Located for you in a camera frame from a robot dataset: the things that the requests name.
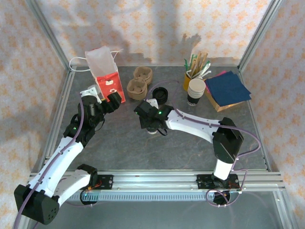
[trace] paper bag handle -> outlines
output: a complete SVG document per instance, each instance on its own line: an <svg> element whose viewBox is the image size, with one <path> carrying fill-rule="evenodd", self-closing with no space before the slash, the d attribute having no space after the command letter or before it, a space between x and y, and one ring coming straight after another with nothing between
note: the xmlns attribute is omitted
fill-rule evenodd
<svg viewBox="0 0 305 229"><path fill-rule="evenodd" d="M118 54L118 52L122 52L123 50L124 50L124 49L120 49L120 50L118 50L118 51L111 51L111 53L116 52L116 54L114 55L113 59L116 57L116 55ZM82 60L86 60L86 59L87 59L87 58L83 58L83 57L79 57L79 56L73 57L73 58L69 61L69 67L70 67L70 69L71 69L72 71L74 71L74 72L87 72L87 71L90 71L90 68L89 68L89 69L86 69L86 70L75 70L75 69L73 69L73 68L71 67L71 62L72 62L72 60L74 60L75 58L79 58L79 59L82 59Z"/></svg>

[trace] pencil holder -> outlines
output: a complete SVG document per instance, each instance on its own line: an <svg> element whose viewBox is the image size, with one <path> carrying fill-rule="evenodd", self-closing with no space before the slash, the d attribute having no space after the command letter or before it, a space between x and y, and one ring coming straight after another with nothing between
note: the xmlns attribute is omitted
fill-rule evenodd
<svg viewBox="0 0 305 229"><path fill-rule="evenodd" d="M186 73L184 74L184 83L183 83L183 89L187 92L187 89L189 88L189 83L191 79L187 77Z"/></svg>

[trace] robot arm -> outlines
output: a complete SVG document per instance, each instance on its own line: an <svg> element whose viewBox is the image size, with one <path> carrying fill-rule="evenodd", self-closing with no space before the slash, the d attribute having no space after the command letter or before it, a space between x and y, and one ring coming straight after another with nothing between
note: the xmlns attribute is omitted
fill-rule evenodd
<svg viewBox="0 0 305 229"><path fill-rule="evenodd" d="M196 123L184 119L171 106L164 105L158 109L154 99L142 101L136 108L135 113L140 116L142 129L149 133L155 133L160 129L180 130L201 137L213 144L214 153L217 157L213 175L221 180L226 180L230 174L232 165L237 157L240 146L244 140L239 131L224 129ZM178 111L184 117L204 121L217 125L235 126L229 118L222 121L209 120Z"/></svg>
<svg viewBox="0 0 305 229"><path fill-rule="evenodd" d="M101 101L97 96L95 88L81 92L81 99L84 108L83 125L79 135L74 142L61 151L76 135L80 127L81 105L78 104L78 114L74 115L71 123L67 126L63 138L50 160L45 164L36 177L27 186L18 185L14 196L18 210L21 208L27 195L41 180L41 175L51 161L51 167L42 178L39 185L31 195L22 214L42 224L49 224L58 213L59 207L77 190L86 186L94 186L97 183L97 169L81 165L73 175L60 182L61 177L74 160L74 158L86 147L87 143L95 134L95 128L100 122L104 122L106 113L118 109L121 104L121 97L118 93L112 93L107 100Z"/></svg>

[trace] blue paper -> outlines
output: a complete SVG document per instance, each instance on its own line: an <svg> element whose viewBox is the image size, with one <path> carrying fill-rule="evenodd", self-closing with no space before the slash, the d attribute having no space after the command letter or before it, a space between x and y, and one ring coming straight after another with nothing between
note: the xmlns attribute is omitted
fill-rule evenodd
<svg viewBox="0 0 305 229"><path fill-rule="evenodd" d="M238 75L227 72L205 81L214 100L220 106L250 100L250 92L240 81Z"/></svg>

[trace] orange floral wallpaper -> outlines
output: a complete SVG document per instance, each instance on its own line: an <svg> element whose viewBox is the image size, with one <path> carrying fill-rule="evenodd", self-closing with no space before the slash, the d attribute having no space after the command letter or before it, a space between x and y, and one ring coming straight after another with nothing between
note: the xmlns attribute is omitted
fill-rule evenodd
<svg viewBox="0 0 305 229"><path fill-rule="evenodd" d="M38 1L68 60L103 45L118 65L238 64L271 0Z"/></svg>
<svg viewBox="0 0 305 229"><path fill-rule="evenodd" d="M305 228L305 5L283 3L243 72L273 166Z"/></svg>
<svg viewBox="0 0 305 229"><path fill-rule="evenodd" d="M0 40L0 227L11 229L13 192L44 147L64 67L25 0L1 1Z"/></svg>

